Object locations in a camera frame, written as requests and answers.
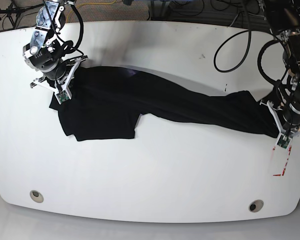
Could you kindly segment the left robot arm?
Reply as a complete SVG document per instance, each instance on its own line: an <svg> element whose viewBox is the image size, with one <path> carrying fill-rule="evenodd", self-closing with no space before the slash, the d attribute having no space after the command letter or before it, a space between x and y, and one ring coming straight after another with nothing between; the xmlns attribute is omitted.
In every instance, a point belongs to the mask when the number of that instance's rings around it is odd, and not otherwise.
<svg viewBox="0 0 300 240"><path fill-rule="evenodd" d="M292 138L300 130L300 1L294 0L260 0L274 39L266 43L257 58L258 70L265 80L274 86L282 110L275 110L279 132L284 138ZM273 80L262 69L262 56L265 50L280 43L284 52L282 59L288 75L286 84Z"/></svg>

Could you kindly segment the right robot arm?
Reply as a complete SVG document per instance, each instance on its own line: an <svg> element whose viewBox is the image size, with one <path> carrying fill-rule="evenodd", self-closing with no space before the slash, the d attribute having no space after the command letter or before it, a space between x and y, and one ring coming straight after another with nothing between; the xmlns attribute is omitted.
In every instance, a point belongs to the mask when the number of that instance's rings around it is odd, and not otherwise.
<svg viewBox="0 0 300 240"><path fill-rule="evenodd" d="M70 6L79 20L79 36L76 43L63 40L61 30L65 26L65 6ZM69 85L75 71L88 56L80 49L84 36L83 19L74 0L44 0L36 16L36 26L30 43L23 47L25 63L42 77L34 79L30 87L41 86L52 91L64 102L72 98Z"/></svg>

